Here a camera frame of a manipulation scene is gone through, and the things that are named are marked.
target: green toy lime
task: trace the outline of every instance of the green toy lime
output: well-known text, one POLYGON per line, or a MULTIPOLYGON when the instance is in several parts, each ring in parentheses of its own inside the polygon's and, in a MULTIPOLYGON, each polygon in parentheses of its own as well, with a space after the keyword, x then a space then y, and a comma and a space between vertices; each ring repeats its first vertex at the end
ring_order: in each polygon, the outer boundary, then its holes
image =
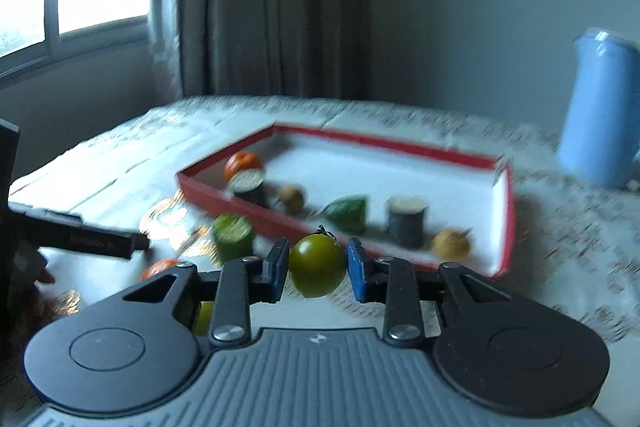
POLYGON ((289 254, 291 282, 304 297, 322 297, 334 291, 347 270, 347 261, 335 239, 321 225, 303 237, 289 254))
POLYGON ((254 254, 254 227, 246 217, 222 214, 214 220, 211 233, 222 264, 254 254))

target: black cylinder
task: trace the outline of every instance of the black cylinder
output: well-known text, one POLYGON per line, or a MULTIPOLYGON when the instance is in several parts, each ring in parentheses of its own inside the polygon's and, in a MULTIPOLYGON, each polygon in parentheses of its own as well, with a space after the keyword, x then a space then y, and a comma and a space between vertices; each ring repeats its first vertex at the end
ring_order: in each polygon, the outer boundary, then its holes
POLYGON ((421 198, 394 196, 386 202, 386 235, 403 248, 424 245, 424 216, 427 204, 421 198))
POLYGON ((260 169, 246 169, 236 172, 229 180, 229 186, 236 198, 268 208, 264 172, 260 169))

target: light blue pitcher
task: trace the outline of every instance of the light blue pitcher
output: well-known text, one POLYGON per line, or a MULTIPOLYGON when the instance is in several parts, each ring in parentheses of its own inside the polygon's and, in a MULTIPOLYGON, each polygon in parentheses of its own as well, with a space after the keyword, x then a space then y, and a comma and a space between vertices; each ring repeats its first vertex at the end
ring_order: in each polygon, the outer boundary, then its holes
POLYGON ((640 50, 605 30, 575 39, 578 73, 558 161, 595 187, 621 188, 640 146, 640 50))

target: metal screw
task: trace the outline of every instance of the metal screw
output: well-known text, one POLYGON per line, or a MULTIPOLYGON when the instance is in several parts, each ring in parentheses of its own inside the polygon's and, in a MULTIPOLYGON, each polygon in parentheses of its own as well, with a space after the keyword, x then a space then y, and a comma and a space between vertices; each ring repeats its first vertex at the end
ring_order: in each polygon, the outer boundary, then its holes
POLYGON ((389 330, 389 336, 396 341, 412 341, 420 336, 420 328, 412 324, 398 324, 389 330))
POLYGON ((220 342, 238 341, 244 337, 244 328, 235 324, 218 326, 213 330, 213 338, 220 342))

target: toy cucumber slice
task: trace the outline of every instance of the toy cucumber slice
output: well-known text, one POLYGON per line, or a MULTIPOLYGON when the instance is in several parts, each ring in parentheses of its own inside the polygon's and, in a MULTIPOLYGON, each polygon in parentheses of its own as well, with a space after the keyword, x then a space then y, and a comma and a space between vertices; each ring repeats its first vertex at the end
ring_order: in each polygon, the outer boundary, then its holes
POLYGON ((245 217, 222 214, 214 220, 211 232, 221 263, 254 254, 254 227, 245 217))
POLYGON ((338 198, 329 203, 321 214, 343 232, 363 233, 367 227, 367 197, 338 198))

